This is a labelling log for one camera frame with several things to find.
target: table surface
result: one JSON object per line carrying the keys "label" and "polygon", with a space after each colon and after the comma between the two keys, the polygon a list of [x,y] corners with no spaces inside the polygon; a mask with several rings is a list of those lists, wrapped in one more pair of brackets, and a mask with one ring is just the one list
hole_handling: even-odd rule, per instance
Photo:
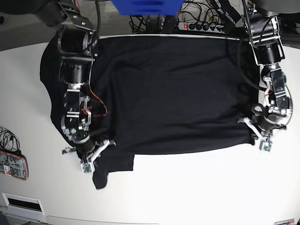
{"label": "table surface", "polygon": [[[238,145],[193,154],[137,155],[133,172],[109,174],[96,190],[50,120],[51,101],[39,80],[47,44],[0,52],[0,125],[21,142],[27,181],[0,174],[0,191],[38,198],[46,217],[161,225],[272,225],[300,217],[300,50],[285,47],[281,66],[294,101],[287,131],[270,153]],[[5,205],[0,198],[0,205]]]}

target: floor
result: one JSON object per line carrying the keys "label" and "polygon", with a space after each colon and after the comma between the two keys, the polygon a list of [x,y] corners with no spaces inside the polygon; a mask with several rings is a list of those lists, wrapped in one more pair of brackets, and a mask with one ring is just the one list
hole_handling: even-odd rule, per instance
{"label": "floor", "polygon": [[[243,11],[240,0],[229,0],[236,10],[241,14]],[[195,0],[195,2],[206,2],[206,0]],[[131,34],[129,17],[121,16],[111,1],[100,2],[101,31],[100,35],[124,35]],[[79,0],[81,14],[89,18],[95,25],[97,14],[95,3],[90,0]],[[192,4],[185,10],[194,12],[197,16],[199,9]],[[5,21],[0,25],[0,51],[17,48],[25,45],[44,43],[51,40],[56,30],[46,27],[34,15],[5,15]]]}

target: power strip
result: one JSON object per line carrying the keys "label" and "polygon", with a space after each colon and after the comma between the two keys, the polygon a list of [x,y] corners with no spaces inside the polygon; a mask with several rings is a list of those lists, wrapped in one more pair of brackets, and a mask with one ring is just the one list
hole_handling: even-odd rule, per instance
{"label": "power strip", "polygon": [[200,31],[200,32],[209,32],[209,33],[217,33],[217,34],[224,34],[223,32],[223,25],[216,25],[211,24],[208,25],[207,22],[205,22],[202,25],[202,22],[195,24],[194,22],[180,22],[178,24],[179,30],[188,30],[188,31]]}

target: electronic device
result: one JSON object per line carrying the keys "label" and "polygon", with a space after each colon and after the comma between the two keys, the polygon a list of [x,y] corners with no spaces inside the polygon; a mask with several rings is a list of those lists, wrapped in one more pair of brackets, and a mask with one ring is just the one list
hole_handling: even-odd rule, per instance
{"label": "electronic device", "polygon": [[20,180],[27,180],[29,172],[26,157],[0,150],[0,173]]}
{"label": "electronic device", "polygon": [[[244,38],[244,36],[240,38],[239,49],[244,41],[251,44],[257,65],[264,66],[261,77],[267,88],[258,87],[244,76],[249,85],[264,91],[265,105],[254,105],[252,109],[254,117],[251,120],[242,118],[240,122],[245,122],[261,140],[260,149],[269,151],[272,145],[273,130],[286,129],[288,123],[283,124],[283,121],[288,117],[291,118],[293,112],[292,98],[286,92],[286,90],[288,91],[286,76],[279,66],[279,62],[285,58],[285,55],[280,39],[277,15],[279,13],[300,12],[300,4],[297,0],[253,0],[254,4],[247,4],[245,0],[241,1],[244,7],[244,24],[248,38]],[[59,28],[60,80],[67,85],[64,96],[67,113],[62,116],[61,128],[64,135],[80,152],[83,161],[82,166],[85,171],[93,170],[93,162],[90,159],[95,156],[98,157],[99,151],[101,152],[103,146],[106,146],[109,142],[107,141],[103,145],[103,143],[98,143],[93,139],[93,134],[103,132],[101,128],[97,131],[90,130],[90,124],[93,122],[92,111],[88,106],[91,95],[103,104],[90,88],[91,68],[98,56],[98,28],[100,26],[98,0],[95,0],[95,4],[98,15],[96,29],[87,18],[81,16],[75,2],[72,0],[0,1],[0,10],[4,13],[16,15],[31,13],[46,25]],[[164,4],[162,1],[134,2],[136,7],[142,8],[138,12],[144,18],[148,33],[150,33],[150,26],[161,26],[164,17],[161,12],[164,11],[161,11],[160,8],[168,4]],[[221,32],[217,29],[218,26],[213,30],[213,27],[209,24],[199,27],[199,24],[182,23],[182,27],[187,30]],[[155,32],[161,31],[161,29],[156,28],[153,30]],[[238,67],[241,74],[244,75],[240,68],[239,59]],[[256,110],[256,106],[260,107],[261,111]]]}

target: blue container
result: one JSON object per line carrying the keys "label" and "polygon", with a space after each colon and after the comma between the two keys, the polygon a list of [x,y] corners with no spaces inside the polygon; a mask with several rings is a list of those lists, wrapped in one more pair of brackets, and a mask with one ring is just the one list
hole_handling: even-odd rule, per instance
{"label": "blue container", "polygon": [[176,15],[184,0],[112,0],[121,15]]}

